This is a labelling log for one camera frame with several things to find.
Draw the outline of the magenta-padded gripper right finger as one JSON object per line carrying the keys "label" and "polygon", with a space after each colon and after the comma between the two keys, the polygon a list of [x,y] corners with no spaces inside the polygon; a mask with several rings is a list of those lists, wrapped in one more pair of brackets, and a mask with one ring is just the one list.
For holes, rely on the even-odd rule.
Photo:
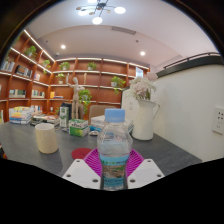
{"label": "magenta-padded gripper right finger", "polygon": [[144,159],[136,150],[131,150],[126,165],[128,189],[146,186],[163,177],[164,174],[152,159]]}

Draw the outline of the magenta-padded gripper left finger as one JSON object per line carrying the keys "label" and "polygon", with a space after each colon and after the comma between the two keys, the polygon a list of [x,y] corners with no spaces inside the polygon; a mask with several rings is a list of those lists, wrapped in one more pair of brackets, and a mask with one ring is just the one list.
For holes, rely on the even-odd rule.
{"label": "magenta-padded gripper left finger", "polygon": [[98,150],[77,148],[71,156],[74,161],[63,178],[84,188],[99,189],[102,167]]}

